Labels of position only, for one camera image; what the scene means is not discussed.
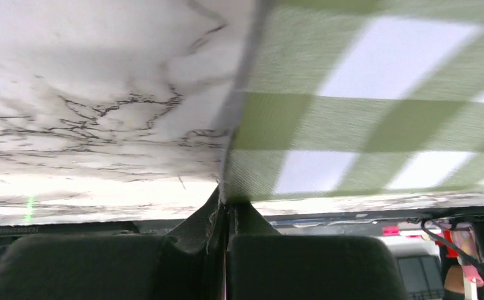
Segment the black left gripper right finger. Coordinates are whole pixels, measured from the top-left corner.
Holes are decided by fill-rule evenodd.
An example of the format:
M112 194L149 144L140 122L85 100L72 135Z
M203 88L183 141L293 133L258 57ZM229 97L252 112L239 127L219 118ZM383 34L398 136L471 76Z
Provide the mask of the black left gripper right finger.
M375 237L283 235L249 203L229 206L227 299L407 299Z

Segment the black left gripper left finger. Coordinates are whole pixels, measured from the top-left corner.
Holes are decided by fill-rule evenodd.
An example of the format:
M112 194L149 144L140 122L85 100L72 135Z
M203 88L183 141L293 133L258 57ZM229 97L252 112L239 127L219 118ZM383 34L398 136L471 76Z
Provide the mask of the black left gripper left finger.
M0 258L0 299L218 299L219 192L162 236L33 234Z

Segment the green white checkered cloth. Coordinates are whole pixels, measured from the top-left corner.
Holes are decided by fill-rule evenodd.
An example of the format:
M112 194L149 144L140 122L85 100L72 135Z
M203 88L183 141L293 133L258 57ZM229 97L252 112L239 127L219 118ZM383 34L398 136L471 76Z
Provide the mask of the green white checkered cloth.
M484 1L260 1L227 201L484 193Z

